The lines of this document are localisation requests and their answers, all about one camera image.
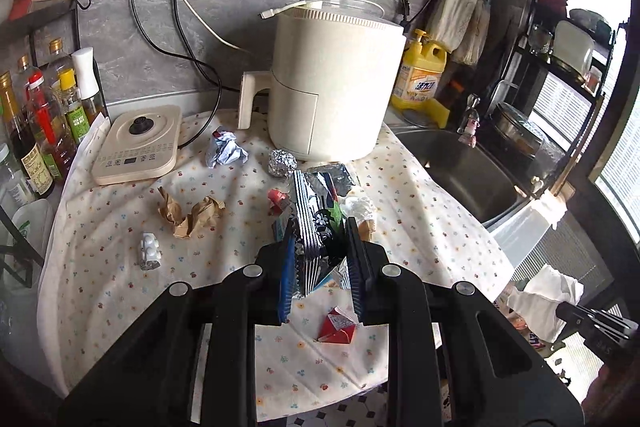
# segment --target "yellow detergent bottle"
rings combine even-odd
[[[398,110],[425,110],[426,101],[433,98],[438,82],[447,64],[447,52],[436,44],[422,44],[426,32],[415,30],[418,35],[402,55],[402,66],[391,94],[391,105]]]

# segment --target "white tablecloth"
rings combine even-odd
[[[182,124],[180,140],[206,117]],[[236,127],[235,111],[220,111],[220,122]],[[54,238],[42,277],[38,331],[57,385],[68,393],[142,311],[172,282],[194,287],[218,283],[251,263],[259,248],[273,241],[266,192],[278,181],[266,172],[273,147],[266,118],[254,115],[247,131],[237,131],[248,153],[244,165],[207,169],[204,153],[210,132],[178,151],[174,171],[157,180],[98,187],[90,167],[106,135],[92,137],[69,179],[54,224]],[[392,263],[424,281],[451,286],[473,282],[494,299],[513,272],[489,233],[456,200],[435,184],[415,158],[383,126],[374,151],[351,162],[369,197],[378,206],[374,240]],[[173,237],[158,214],[164,187],[187,211],[204,196],[226,204],[216,227],[191,239]],[[162,266],[141,271],[138,244],[155,233]],[[359,325],[350,345],[316,342],[326,313],[339,306],[355,318],[349,291],[326,286],[294,301],[282,327],[257,327],[256,407],[260,421],[345,399],[387,378],[386,327]]]

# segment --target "hanging plastic bag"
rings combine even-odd
[[[486,32],[489,29],[490,13],[489,0],[478,0],[469,26],[466,27],[465,36],[451,56],[454,62],[467,66],[475,66],[478,63],[484,49]]]
[[[451,53],[462,42],[478,0],[438,0],[425,31]]]

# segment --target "metal pot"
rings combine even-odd
[[[540,127],[506,102],[498,102],[493,120],[495,130],[529,158],[533,158],[546,141],[546,135]]]

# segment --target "silver screw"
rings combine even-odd
[[[460,281],[456,284],[456,291],[461,295],[473,295],[476,292],[476,287],[470,282]]]
[[[189,287],[184,282],[176,282],[169,286],[169,293],[174,297],[180,297],[189,291]]]
[[[258,264],[248,264],[242,269],[242,273],[247,277],[260,277],[260,275],[262,275],[262,266]]]
[[[398,277],[402,273],[402,270],[396,264],[385,264],[385,266],[382,267],[382,273],[387,277]]]

